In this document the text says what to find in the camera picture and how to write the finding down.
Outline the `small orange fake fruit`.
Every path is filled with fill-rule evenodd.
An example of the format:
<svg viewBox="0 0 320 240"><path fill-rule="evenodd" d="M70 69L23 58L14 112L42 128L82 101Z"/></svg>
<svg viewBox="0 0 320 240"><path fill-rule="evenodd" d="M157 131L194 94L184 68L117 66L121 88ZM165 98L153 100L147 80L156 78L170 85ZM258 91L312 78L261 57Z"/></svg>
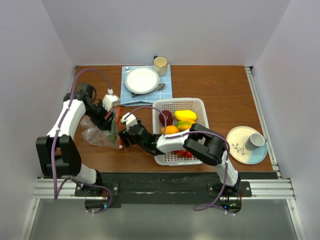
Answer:
<svg viewBox="0 0 320 240"><path fill-rule="evenodd" d="M166 127L162 127L160 133L165 135L172 135L179 133L180 130L175 125L167 125Z"/></svg>

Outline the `fake red apple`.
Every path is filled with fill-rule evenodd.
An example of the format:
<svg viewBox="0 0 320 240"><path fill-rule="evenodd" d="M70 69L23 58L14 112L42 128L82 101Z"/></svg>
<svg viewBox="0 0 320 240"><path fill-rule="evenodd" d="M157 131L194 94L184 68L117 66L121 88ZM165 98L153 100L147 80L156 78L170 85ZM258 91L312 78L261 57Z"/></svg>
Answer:
<svg viewBox="0 0 320 240"><path fill-rule="evenodd" d="M165 126L165 123L167 126L171 126L174 121L173 114L169 110L163 110L158 115L158 118L163 127Z"/></svg>

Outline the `orange green fake mango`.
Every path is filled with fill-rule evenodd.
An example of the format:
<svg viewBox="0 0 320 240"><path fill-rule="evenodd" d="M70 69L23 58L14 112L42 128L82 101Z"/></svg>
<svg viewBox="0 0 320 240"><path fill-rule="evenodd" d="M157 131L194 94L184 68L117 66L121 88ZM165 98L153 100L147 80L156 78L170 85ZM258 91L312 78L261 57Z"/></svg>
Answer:
<svg viewBox="0 0 320 240"><path fill-rule="evenodd" d="M178 130L180 132L183 132L183 131L186 131L188 129L191 128L191 126L193 124L195 124L196 122L195 121L192 121L192 120L180 120L176 123L176 127L178 128Z"/></svg>

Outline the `yellow fake mango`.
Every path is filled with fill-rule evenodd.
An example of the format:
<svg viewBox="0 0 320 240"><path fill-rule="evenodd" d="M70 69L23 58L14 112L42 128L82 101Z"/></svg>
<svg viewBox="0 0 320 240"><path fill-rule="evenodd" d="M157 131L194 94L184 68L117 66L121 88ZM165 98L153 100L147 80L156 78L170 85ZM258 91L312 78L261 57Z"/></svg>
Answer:
<svg viewBox="0 0 320 240"><path fill-rule="evenodd" d="M197 114L192 110L176 110L174 116L178 121L193 121L195 122L198 118Z"/></svg>

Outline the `fake strawberries bunch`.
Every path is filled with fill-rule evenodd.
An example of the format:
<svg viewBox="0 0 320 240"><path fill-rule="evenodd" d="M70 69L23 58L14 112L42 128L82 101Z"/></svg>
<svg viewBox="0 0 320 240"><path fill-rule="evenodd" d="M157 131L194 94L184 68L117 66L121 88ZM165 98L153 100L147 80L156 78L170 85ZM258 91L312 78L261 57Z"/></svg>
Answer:
<svg viewBox="0 0 320 240"><path fill-rule="evenodd" d="M175 150L173 151L174 154L176 154L180 158L192 158L193 155L187 150Z"/></svg>

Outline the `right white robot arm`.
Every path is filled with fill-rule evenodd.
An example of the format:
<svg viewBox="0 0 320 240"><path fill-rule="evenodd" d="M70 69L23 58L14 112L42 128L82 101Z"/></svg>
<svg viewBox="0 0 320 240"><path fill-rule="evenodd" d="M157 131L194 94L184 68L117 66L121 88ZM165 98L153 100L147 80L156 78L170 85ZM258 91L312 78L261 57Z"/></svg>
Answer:
<svg viewBox="0 0 320 240"><path fill-rule="evenodd" d="M241 190L241 178L229 160L230 144L222 135L198 123L185 131L164 135L152 134L138 122L120 130L118 136L125 147L139 145L152 156L186 150L203 164L215 168L227 196L233 197Z"/></svg>

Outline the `clear zip top bag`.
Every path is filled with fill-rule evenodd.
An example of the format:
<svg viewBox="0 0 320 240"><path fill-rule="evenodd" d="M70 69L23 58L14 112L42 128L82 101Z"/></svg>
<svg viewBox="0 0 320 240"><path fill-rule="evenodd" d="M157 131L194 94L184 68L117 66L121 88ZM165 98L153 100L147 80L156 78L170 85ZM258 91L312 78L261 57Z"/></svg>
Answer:
<svg viewBox="0 0 320 240"><path fill-rule="evenodd" d="M88 144L100 147L110 147L118 150L123 149L122 142L118 136L118 131L122 128L120 123L122 108L119 106L114 111L116 117L116 133L117 133L117 142L116 144L110 142L109 133L110 130L100 130L95 126L88 116L82 118L80 126L84 128L84 131L81 133L82 138Z"/></svg>

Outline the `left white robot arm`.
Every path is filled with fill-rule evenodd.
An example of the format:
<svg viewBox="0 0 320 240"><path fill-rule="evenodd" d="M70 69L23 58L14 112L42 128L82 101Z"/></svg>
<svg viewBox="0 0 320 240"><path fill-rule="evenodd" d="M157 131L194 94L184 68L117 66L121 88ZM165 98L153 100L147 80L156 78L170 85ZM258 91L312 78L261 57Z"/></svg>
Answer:
<svg viewBox="0 0 320 240"><path fill-rule="evenodd" d="M53 179L53 195L56 199L62 187L59 177L68 177L77 183L86 185L86 191L99 196L104 190L101 174L82 163L81 155L74 142L77 127L83 116L102 131L112 128L116 114L112 108L120 99L112 89L98 102L94 102L96 90L92 85L82 83L73 87L63 98L61 113L46 136L38 137L35 146L44 176Z"/></svg>

